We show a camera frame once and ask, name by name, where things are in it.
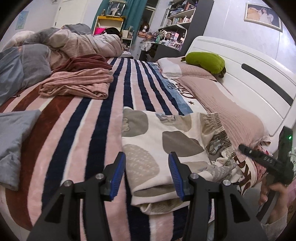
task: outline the human hand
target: human hand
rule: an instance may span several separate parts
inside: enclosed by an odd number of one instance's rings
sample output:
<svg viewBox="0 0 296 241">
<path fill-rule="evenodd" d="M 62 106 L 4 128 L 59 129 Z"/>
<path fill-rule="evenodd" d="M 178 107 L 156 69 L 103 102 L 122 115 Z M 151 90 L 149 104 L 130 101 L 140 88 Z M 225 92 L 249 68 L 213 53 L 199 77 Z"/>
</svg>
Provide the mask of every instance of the human hand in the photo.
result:
<svg viewBox="0 0 296 241">
<path fill-rule="evenodd" d="M 275 221 L 281 219 L 288 211 L 288 208 L 287 208 L 288 188 L 282 183 L 275 183 L 275 184 L 271 184 L 270 186 L 267 186 L 266 178 L 264 178 L 262 181 L 260 199 L 258 204 L 261 206 L 262 204 L 267 202 L 268 200 L 267 193 L 270 190 L 277 191 L 280 194 L 279 194 L 278 201 L 276 202 L 276 205 L 269 216 L 269 219 L 268 219 L 269 224 L 274 223 Z"/>
</svg>

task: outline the wrist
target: wrist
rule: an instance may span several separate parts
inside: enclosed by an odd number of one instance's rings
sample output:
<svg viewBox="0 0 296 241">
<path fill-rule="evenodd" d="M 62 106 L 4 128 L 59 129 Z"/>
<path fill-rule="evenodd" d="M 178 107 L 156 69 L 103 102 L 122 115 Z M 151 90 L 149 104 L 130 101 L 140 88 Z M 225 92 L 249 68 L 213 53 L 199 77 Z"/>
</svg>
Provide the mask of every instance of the wrist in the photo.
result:
<svg viewBox="0 0 296 241">
<path fill-rule="evenodd" d="M 283 216 L 286 215 L 286 213 L 288 212 L 288 208 L 287 207 L 282 207 L 280 209 L 274 209 L 268 219 L 268 224 L 272 224 L 275 221 L 278 221 L 279 219 L 281 219 Z"/>
</svg>

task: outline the green plush toy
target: green plush toy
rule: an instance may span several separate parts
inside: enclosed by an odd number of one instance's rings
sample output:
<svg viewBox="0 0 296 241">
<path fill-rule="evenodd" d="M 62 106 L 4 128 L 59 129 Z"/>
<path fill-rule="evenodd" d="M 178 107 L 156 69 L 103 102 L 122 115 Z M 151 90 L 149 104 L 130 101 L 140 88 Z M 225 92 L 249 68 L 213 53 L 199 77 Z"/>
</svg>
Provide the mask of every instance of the green plush toy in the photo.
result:
<svg viewBox="0 0 296 241">
<path fill-rule="evenodd" d="M 223 78 L 226 73 L 225 61 L 218 54 L 208 52 L 191 52 L 183 57 L 181 61 L 187 64 L 202 67 L 211 74 L 220 74 L 219 78 Z"/>
</svg>

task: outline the finger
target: finger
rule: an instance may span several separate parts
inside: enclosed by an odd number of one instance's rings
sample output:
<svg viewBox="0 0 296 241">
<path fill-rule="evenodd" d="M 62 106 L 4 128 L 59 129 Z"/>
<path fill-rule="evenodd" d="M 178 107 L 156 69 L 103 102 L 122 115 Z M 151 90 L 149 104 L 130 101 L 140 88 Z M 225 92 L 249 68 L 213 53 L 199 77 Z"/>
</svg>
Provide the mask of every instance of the finger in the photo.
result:
<svg viewBox="0 0 296 241">
<path fill-rule="evenodd" d="M 272 191 L 279 192 L 280 194 L 287 194 L 288 193 L 288 188 L 285 185 L 283 185 L 282 183 L 271 184 L 269 186 L 269 188 Z"/>
<path fill-rule="evenodd" d="M 263 202 L 263 203 L 266 203 L 268 200 L 268 197 L 264 194 L 260 194 L 260 199 L 259 201 Z"/>
<path fill-rule="evenodd" d="M 267 195 L 268 193 L 268 188 L 266 186 L 261 186 L 261 194 Z"/>
<path fill-rule="evenodd" d="M 266 186 L 266 178 L 263 178 L 262 185 Z"/>
</svg>

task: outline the beige polka dot fabric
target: beige polka dot fabric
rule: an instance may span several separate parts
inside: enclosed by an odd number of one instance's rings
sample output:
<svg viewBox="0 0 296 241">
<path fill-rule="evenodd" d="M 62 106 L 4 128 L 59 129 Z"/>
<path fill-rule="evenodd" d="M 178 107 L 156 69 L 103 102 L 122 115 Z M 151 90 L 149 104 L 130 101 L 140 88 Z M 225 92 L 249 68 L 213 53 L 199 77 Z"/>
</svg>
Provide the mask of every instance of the beige polka dot fabric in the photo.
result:
<svg viewBox="0 0 296 241">
<path fill-rule="evenodd" d="M 148 215 L 187 206 L 178 198 L 168 166 L 176 152 L 181 163 L 208 181 L 227 177 L 236 182 L 242 173 L 233 160 L 235 151 L 219 114 L 164 115 L 124 108 L 122 146 L 131 204 Z"/>
</svg>

